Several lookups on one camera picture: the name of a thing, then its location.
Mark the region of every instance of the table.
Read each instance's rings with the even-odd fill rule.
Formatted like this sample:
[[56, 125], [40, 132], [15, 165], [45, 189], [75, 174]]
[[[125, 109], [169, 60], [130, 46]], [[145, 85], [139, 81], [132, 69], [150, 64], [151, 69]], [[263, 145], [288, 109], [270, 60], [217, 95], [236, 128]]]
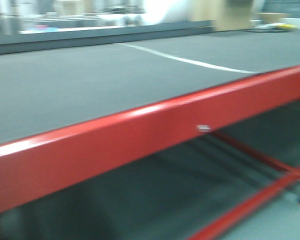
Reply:
[[298, 99], [300, 30], [0, 55], [0, 213]]

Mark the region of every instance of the white object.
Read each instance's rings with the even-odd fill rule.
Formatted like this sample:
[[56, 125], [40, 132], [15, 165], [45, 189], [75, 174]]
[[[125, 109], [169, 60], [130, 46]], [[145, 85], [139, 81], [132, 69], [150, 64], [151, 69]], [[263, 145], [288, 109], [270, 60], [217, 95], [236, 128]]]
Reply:
[[17, 0], [18, 15], [22, 18], [36, 18], [38, 14], [38, 6], [36, 0]]
[[192, 0], [144, 0], [145, 25], [173, 23], [189, 19]]
[[56, 0], [53, 6], [60, 16], [82, 16], [86, 13], [84, 0]]
[[12, 15], [12, 8], [9, 0], [0, 0], [0, 14]]

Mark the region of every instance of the red metal frame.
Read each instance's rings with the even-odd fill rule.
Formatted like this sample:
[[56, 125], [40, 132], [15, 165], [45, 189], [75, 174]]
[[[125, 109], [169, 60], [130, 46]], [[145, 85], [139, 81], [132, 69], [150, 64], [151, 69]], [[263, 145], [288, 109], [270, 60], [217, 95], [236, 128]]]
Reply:
[[295, 172], [289, 172], [277, 181], [255, 194], [253, 197], [239, 204], [227, 212], [216, 221], [206, 226], [203, 230], [189, 238], [188, 240], [213, 240], [225, 233], [243, 218], [253, 213], [266, 202], [277, 196], [282, 190], [287, 188], [299, 179]]
[[300, 66], [0, 145], [0, 213], [298, 99]]

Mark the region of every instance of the yellow object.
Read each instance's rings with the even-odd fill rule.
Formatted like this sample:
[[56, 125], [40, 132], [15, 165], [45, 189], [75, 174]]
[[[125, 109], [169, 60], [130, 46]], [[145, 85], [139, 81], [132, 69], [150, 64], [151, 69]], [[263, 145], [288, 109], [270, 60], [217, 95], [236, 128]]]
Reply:
[[278, 24], [275, 26], [276, 29], [278, 30], [287, 30], [287, 31], [291, 31], [293, 29], [298, 28], [296, 25], [292, 25], [292, 24]]

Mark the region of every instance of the gray floor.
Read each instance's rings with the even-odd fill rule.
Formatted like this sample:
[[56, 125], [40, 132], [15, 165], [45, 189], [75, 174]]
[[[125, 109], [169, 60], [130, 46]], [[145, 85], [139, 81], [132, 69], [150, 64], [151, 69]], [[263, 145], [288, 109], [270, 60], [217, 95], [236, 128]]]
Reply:
[[[300, 164], [299, 102], [223, 131]], [[206, 135], [3, 213], [1, 239], [185, 240], [279, 176]], [[288, 189], [221, 239], [300, 240], [299, 195]]]
[[[300, 64], [300, 30], [133, 42], [246, 71]], [[0, 55], [0, 144], [247, 77], [119, 44]]]

